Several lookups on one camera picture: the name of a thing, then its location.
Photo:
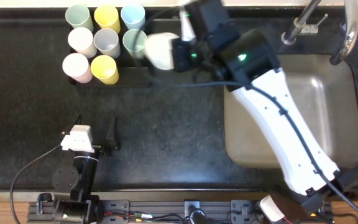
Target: faucet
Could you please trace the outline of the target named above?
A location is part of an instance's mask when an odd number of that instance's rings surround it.
[[[282,41],[284,44],[291,45],[295,43],[296,37],[302,31],[302,28],[306,25],[306,21],[309,19],[311,13],[317,8],[317,5],[320,2],[321,0],[311,0],[301,15],[294,19],[288,32],[284,32],[282,34]],[[347,55],[352,51],[358,35],[357,1],[344,0],[344,4],[346,12],[346,35],[341,48],[339,48],[329,59],[329,62],[333,65],[339,64],[347,57]]]

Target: led indicator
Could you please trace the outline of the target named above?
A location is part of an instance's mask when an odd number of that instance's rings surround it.
[[[240,54],[237,58],[240,60],[240,62],[242,62],[247,58],[247,54]]]

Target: stainless steel sink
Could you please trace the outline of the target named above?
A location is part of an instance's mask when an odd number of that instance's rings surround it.
[[[330,55],[279,55],[288,87],[319,145],[339,167],[358,163],[358,105],[347,63],[333,66]],[[237,164],[279,167],[251,115],[225,89],[226,151]]]

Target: wooden surface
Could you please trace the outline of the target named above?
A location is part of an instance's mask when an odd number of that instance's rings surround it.
[[[15,202],[15,210],[20,223],[26,223],[27,221],[28,206],[29,206],[28,202]],[[343,213],[356,214],[356,212],[353,211],[353,209],[349,207],[345,202],[333,202],[333,209],[335,214],[343,214]],[[0,223],[15,224],[12,217],[11,207],[9,205],[9,202],[0,202]],[[346,217],[346,218],[335,219],[335,223],[353,224],[356,223],[356,221],[352,217]]]

